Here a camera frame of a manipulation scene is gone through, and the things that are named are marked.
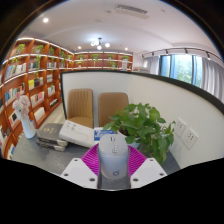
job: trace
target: bookshelf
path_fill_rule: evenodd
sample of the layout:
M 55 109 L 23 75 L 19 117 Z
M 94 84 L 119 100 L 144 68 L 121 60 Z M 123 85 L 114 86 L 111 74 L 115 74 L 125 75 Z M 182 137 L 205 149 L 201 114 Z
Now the bookshelf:
M 95 65 L 92 61 L 93 54 L 99 56 Z M 84 57 L 81 67 L 77 64 L 80 61 L 79 55 Z M 18 137 L 23 130 L 20 121 L 15 120 L 12 123 L 12 114 L 14 112 L 12 104 L 16 93 L 14 89 L 20 91 L 21 94 L 26 94 L 30 99 L 29 118 L 34 122 L 35 128 L 39 129 L 46 118 L 62 103 L 61 72 L 94 68 L 107 70 L 111 69 L 110 62 L 115 62 L 117 64 L 115 70 L 120 70 L 122 56 L 124 55 L 129 57 L 127 71 L 132 71 L 133 55 L 125 52 L 82 51 L 72 53 L 59 45 L 34 37 L 18 39 L 9 50 L 0 69 L 0 127 L 2 127 L 4 133 L 8 133 L 7 139 L 4 140 L 4 144 L 1 146 L 3 158 L 7 159 L 11 144 L 13 143 L 16 146 Z M 6 102 L 5 94 L 9 92 L 12 96 L 10 101 Z M 44 97 L 40 98 L 40 100 L 35 98 L 37 100 L 34 102 L 32 97 L 35 95 L 41 96 L 40 93 L 43 92 Z M 41 107 L 44 108 L 45 114 L 36 121 L 34 113 Z

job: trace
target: wooden bookshelf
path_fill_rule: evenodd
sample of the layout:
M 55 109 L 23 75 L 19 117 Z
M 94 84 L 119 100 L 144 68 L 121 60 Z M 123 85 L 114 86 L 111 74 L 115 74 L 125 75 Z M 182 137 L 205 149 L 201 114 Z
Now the wooden bookshelf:
M 25 44 L 25 48 L 19 52 L 18 48 L 21 44 Z M 43 45 L 41 52 L 36 51 L 36 47 Z M 64 67 L 60 67 L 60 63 L 63 59 L 61 52 L 65 53 Z M 99 60 L 95 63 L 92 61 L 92 55 L 98 54 Z M 108 60 L 108 54 L 112 54 L 113 57 L 111 60 Z M 37 62 L 37 56 L 40 55 L 40 63 L 39 70 L 36 68 L 37 64 L 35 64 L 34 68 L 30 68 L 31 63 Z M 79 60 L 79 55 L 83 55 L 83 63 L 81 67 L 77 64 Z M 4 132 L 9 128 L 10 134 L 7 137 L 7 141 L 3 146 L 4 158 L 7 158 L 8 149 L 11 146 L 11 143 L 16 146 L 18 140 L 18 136 L 21 133 L 22 123 L 17 121 L 13 127 L 11 127 L 9 122 L 9 116 L 14 112 L 12 108 L 13 100 L 6 104 L 5 102 L 5 94 L 12 88 L 18 87 L 21 83 L 24 83 L 24 93 L 29 99 L 31 96 L 38 94 L 40 92 L 44 92 L 44 99 L 37 102 L 34 106 L 32 104 L 29 107 L 29 118 L 33 120 L 35 123 L 35 128 L 38 129 L 46 120 L 46 118 L 55 110 L 61 103 L 61 90 L 59 85 L 61 80 L 59 78 L 60 73 L 64 71 L 72 71 L 72 70 L 82 70 L 82 69 L 111 69 L 110 62 L 115 62 L 117 64 L 116 70 L 120 70 L 122 67 L 122 56 L 127 55 L 129 57 L 128 60 L 128 71 L 132 70 L 132 62 L 133 55 L 127 54 L 125 52 L 119 53 L 116 51 L 80 51 L 77 53 L 71 53 L 70 51 L 60 47 L 57 44 L 50 43 L 45 40 L 41 40 L 35 37 L 23 37 L 18 39 L 13 47 L 10 49 L 7 57 L 5 58 L 3 64 L 0 69 L 0 99 L 2 98 L 3 106 L 0 110 L 0 126 Z M 47 75 L 52 74 L 52 81 L 47 83 Z M 37 77 L 43 77 L 43 85 L 36 86 L 32 89 L 29 89 L 29 80 L 34 80 Z M 55 86 L 55 92 L 53 94 L 48 95 L 47 88 L 51 86 L 51 84 Z M 54 99 L 58 99 L 58 102 L 51 108 L 50 102 Z M 36 121 L 34 113 L 40 108 L 44 107 L 45 114 L 40 118 L 39 121 Z

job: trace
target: wall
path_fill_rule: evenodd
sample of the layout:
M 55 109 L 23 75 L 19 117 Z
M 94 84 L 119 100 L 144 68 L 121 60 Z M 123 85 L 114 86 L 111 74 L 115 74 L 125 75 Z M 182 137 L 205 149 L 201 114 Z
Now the wall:
M 160 111 L 161 117 L 168 123 L 181 118 L 187 124 L 185 131 L 192 128 L 199 136 L 189 150 L 175 135 L 170 151 L 181 168 L 224 156 L 223 114 L 208 101 L 188 90 L 147 77 L 115 72 L 76 72 L 63 75 L 65 99 L 71 88 L 93 90 L 96 127 L 97 98 L 102 92 L 125 92 L 130 103 L 149 103 Z
M 132 70 L 134 67 L 141 66 L 143 67 L 144 58 L 142 58 L 142 54 L 133 53 L 133 65 Z

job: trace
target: ceiling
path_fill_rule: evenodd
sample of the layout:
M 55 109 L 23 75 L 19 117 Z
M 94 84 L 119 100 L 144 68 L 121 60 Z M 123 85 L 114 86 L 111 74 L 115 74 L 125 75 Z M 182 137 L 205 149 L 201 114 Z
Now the ceiling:
M 117 4 L 148 11 L 148 18 L 117 13 Z M 96 49 L 90 42 L 102 38 L 109 49 L 145 53 L 166 48 L 193 47 L 217 56 L 215 46 L 190 18 L 159 0 L 70 0 L 41 14 L 20 37 L 32 36 L 58 44 L 72 52 Z

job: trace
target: desk cubicle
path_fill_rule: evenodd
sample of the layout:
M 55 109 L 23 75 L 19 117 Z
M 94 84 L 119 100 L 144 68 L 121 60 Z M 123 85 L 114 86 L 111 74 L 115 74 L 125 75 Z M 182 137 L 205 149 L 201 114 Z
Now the desk cubicle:
M 66 116 L 70 89 L 93 90 L 94 127 L 98 127 L 98 95 L 124 92 L 129 103 L 149 103 L 167 123 L 180 118 L 198 136 L 189 150 L 182 137 L 175 135 L 170 151 L 181 168 L 223 158 L 224 105 L 206 91 L 178 80 L 137 72 L 80 70 L 61 73 L 63 107 Z

